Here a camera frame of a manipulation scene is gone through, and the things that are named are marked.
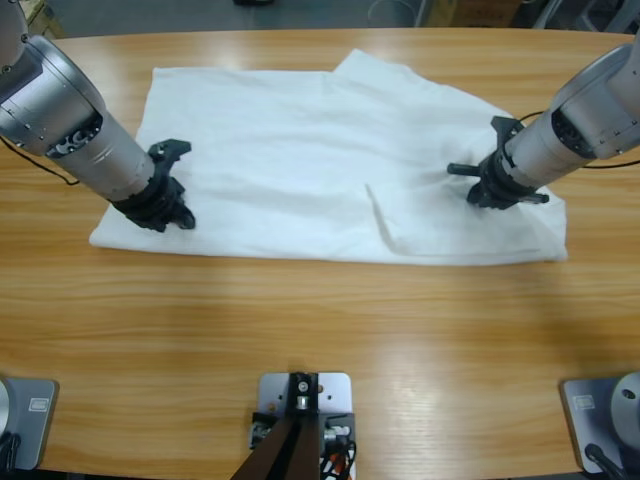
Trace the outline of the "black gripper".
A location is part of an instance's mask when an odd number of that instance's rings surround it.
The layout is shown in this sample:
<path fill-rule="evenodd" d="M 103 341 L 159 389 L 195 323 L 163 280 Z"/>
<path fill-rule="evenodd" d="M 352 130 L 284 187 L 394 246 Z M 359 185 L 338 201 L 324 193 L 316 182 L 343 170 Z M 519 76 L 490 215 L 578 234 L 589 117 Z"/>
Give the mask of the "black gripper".
<path fill-rule="evenodd" d="M 535 188 L 524 187 L 507 174 L 502 165 L 504 155 L 496 150 L 478 165 L 449 163 L 451 175 L 477 177 L 467 201 L 480 208 L 506 210 L 518 203 L 545 204 L 549 195 L 538 193 Z"/>
<path fill-rule="evenodd" d="M 182 230 L 193 230 L 196 219 L 185 204 L 184 193 L 185 188 L 174 177 L 156 172 L 141 192 L 112 205 L 144 229 L 164 232 L 174 224 Z"/>

